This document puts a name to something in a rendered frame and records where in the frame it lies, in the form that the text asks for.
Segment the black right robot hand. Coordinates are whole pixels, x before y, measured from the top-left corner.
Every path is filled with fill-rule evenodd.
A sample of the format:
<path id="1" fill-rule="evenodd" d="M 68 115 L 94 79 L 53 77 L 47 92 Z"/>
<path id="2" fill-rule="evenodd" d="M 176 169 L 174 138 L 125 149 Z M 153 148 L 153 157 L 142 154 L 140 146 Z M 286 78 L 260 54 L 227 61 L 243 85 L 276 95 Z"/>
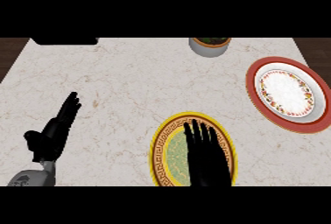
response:
<path id="1" fill-rule="evenodd" d="M 232 177 L 214 128 L 192 120 L 183 124 L 192 186 L 229 187 Z"/>

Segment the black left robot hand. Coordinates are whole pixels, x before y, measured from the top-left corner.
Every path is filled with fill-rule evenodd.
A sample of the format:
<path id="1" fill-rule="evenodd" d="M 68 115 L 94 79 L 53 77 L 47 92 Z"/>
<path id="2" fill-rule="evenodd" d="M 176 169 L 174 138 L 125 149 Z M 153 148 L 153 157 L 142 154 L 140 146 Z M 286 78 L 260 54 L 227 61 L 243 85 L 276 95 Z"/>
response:
<path id="1" fill-rule="evenodd" d="M 29 130 L 23 134 L 26 148 L 34 153 L 32 161 L 35 163 L 56 161 L 60 157 L 79 107 L 78 93 L 71 92 L 56 117 L 48 120 L 43 131 Z"/>

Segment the yellow green patterned plate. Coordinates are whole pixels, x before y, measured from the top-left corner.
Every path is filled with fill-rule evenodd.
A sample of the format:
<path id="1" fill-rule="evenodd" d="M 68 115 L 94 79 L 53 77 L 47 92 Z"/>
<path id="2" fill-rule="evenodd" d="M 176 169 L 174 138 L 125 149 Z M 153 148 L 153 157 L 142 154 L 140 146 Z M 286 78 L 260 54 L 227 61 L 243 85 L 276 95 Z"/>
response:
<path id="1" fill-rule="evenodd" d="M 187 144 L 184 136 L 184 123 L 204 123 L 212 127 L 221 146 L 229 172 L 232 176 L 232 185 L 238 177 L 238 157 L 233 141 L 223 126 L 205 114 L 186 111 L 173 115 L 159 125 L 149 145 L 149 173 L 156 186 L 189 186 L 189 166 L 187 166 Z"/>

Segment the red rimmed white plate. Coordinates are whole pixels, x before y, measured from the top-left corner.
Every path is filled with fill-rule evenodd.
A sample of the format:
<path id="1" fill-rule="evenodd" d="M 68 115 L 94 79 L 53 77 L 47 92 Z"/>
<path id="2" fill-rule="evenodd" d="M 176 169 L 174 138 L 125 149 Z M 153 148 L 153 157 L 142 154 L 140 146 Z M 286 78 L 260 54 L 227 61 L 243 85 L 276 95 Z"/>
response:
<path id="1" fill-rule="evenodd" d="M 285 130 L 313 134 L 331 125 L 331 88 L 298 61 L 258 59 L 246 70 L 245 90 L 264 118 Z"/>

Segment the black appliance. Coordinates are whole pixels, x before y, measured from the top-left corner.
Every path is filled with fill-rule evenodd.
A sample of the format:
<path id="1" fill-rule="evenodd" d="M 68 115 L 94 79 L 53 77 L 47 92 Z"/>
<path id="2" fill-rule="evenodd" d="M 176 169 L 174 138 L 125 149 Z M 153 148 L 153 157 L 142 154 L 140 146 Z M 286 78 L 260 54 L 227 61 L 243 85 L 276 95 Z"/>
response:
<path id="1" fill-rule="evenodd" d="M 97 38 L 32 38 L 37 44 L 43 46 L 51 45 L 94 45 Z"/>

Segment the white potted plant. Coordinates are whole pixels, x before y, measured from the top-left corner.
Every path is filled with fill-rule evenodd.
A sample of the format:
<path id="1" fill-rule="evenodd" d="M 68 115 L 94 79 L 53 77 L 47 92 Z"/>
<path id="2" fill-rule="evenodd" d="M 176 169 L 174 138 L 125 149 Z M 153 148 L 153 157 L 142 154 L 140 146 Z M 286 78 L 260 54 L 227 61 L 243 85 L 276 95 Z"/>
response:
<path id="1" fill-rule="evenodd" d="M 208 44 L 199 41 L 196 38 L 189 38 L 189 46 L 192 51 L 207 58 L 214 58 L 223 55 L 227 50 L 232 39 L 226 38 L 220 44 Z"/>

